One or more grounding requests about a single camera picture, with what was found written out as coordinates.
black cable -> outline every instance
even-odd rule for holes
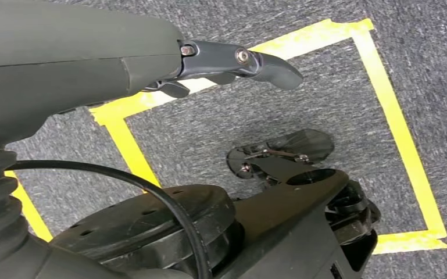
[[[8,170],[26,170],[26,169],[66,169],[66,170],[83,170],[93,173],[103,174],[105,176],[113,177],[127,183],[130,183],[136,187],[139,187],[146,192],[152,194],[164,203],[167,208],[174,214],[180,226],[185,230],[187,238],[191,243],[192,252],[196,260],[196,266],[198,269],[199,279],[211,279],[213,278],[210,262],[208,258],[208,251],[206,245],[198,231],[194,226],[189,214],[185,209],[172,197],[170,197],[164,190],[160,189],[156,185],[144,180],[141,177],[135,176],[131,173],[113,169],[111,167],[100,166],[97,164],[88,164],[72,161],[60,161],[60,160],[23,160],[17,161],[15,165],[8,168]]]

black plastic part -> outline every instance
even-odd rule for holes
[[[165,190],[189,213],[208,246],[212,267],[241,242],[235,209],[224,189],[188,185]],[[60,233],[53,245],[77,252],[111,269],[177,268],[193,255],[186,233],[152,195],[141,195],[96,212]]]
[[[268,166],[277,167],[283,162],[307,168],[283,158],[261,160],[262,168],[268,171]],[[279,181],[288,181],[300,170],[280,168],[269,173],[276,174]],[[259,195],[238,201],[237,221],[244,227],[245,245],[215,277],[331,279],[334,265],[334,272],[341,278],[361,278],[377,235],[371,230],[370,235],[350,245],[339,245],[324,209],[348,184],[349,178],[338,170],[326,173],[304,185],[280,182]]]
[[[266,155],[259,155],[266,149],[303,154],[307,156],[306,163],[317,163],[333,152],[334,144],[328,134],[304,129],[282,137],[234,148],[227,155],[228,167],[240,178],[249,179],[255,175],[259,176],[259,170],[252,169],[252,159],[266,157]],[[250,167],[249,171],[242,168],[246,164]]]

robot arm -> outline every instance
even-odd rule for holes
[[[177,80],[208,77],[224,84],[235,76],[284,89],[302,81],[279,58],[237,45],[184,41],[163,20],[0,0],[0,278],[127,278],[28,233],[21,203],[9,196],[17,182],[3,176],[16,161],[15,153],[4,151],[6,144],[32,136],[50,115],[78,106],[142,90],[181,97],[188,90]]]

screw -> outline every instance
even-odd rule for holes
[[[194,55],[196,53],[196,50],[192,45],[183,45],[180,48],[180,52],[182,53],[183,56],[190,56]]]
[[[251,171],[251,166],[247,163],[242,164],[242,167],[240,168],[240,171],[244,173],[248,173]]]
[[[247,64],[249,62],[249,52],[246,49],[238,49],[235,52],[235,58],[240,64]]]
[[[305,154],[299,154],[297,157],[295,157],[296,162],[302,162],[302,163],[308,163],[309,157]]]

circular hole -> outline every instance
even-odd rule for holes
[[[93,233],[93,231],[92,231],[92,230],[86,230],[86,231],[82,232],[82,233],[80,234],[80,236],[84,237],[85,235],[88,235],[88,234],[90,234],[90,233]]]
[[[148,211],[144,211],[142,214],[143,215],[150,215],[151,213],[156,212],[156,210],[148,210]]]
[[[296,176],[290,178],[287,181],[287,184],[292,186],[312,184],[321,180],[325,180],[333,176],[335,173],[336,171],[331,169],[308,171],[306,173],[297,174]]]

